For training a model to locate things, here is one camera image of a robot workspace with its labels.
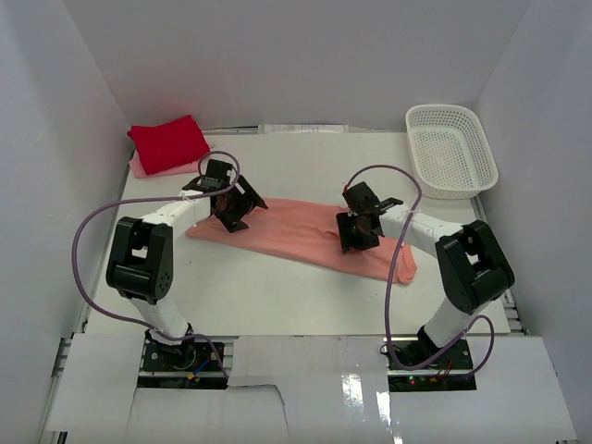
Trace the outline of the salmon pink t shirt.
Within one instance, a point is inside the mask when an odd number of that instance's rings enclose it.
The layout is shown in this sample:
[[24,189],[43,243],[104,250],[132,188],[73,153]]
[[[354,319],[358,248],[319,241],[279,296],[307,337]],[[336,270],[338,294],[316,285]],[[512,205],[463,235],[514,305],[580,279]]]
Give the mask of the salmon pink t shirt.
[[268,198],[266,204],[266,209],[257,207],[244,217],[246,229],[230,233],[217,218],[209,217],[188,229],[186,236],[365,278],[388,279],[395,239],[383,238],[377,247],[363,252],[343,253],[336,220],[341,207],[279,198]]

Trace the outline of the white perforated plastic basket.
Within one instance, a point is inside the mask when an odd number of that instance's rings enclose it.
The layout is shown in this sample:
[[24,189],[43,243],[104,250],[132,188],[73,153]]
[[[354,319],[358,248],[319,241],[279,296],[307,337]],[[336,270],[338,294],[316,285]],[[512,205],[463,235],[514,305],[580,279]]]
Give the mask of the white perforated plastic basket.
[[464,200],[499,180],[494,156],[478,116],[460,105],[416,105],[405,115],[413,174],[423,195]]

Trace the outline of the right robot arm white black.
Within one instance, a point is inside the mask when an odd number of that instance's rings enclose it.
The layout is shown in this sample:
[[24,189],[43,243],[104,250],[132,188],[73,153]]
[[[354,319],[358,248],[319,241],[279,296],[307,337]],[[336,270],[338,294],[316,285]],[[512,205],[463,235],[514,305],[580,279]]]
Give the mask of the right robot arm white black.
[[440,368],[451,357],[449,342],[515,282],[490,228],[482,221],[459,224],[425,215],[403,201],[381,201],[365,182],[345,189],[345,212],[336,215],[341,251],[365,251],[392,236],[438,261],[445,299],[418,332],[419,361]]

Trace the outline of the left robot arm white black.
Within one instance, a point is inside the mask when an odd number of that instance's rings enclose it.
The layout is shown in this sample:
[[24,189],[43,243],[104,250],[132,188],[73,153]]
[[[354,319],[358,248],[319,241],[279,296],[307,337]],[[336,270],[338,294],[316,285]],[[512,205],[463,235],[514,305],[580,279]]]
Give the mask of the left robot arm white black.
[[211,160],[179,198],[142,217],[118,220],[107,262],[106,283],[130,301],[148,324],[152,339],[166,344],[164,358],[184,369],[195,358],[195,346],[184,338],[191,325],[168,294],[174,277],[174,243],[197,223],[214,216],[229,233],[244,230],[242,221],[263,197],[230,163]]

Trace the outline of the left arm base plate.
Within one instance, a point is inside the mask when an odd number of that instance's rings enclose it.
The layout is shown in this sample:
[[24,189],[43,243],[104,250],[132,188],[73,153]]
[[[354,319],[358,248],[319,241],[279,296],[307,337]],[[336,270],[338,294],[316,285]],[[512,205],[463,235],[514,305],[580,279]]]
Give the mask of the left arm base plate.
[[224,390],[231,368],[232,342],[193,339],[177,345],[145,333],[137,386],[140,389]]

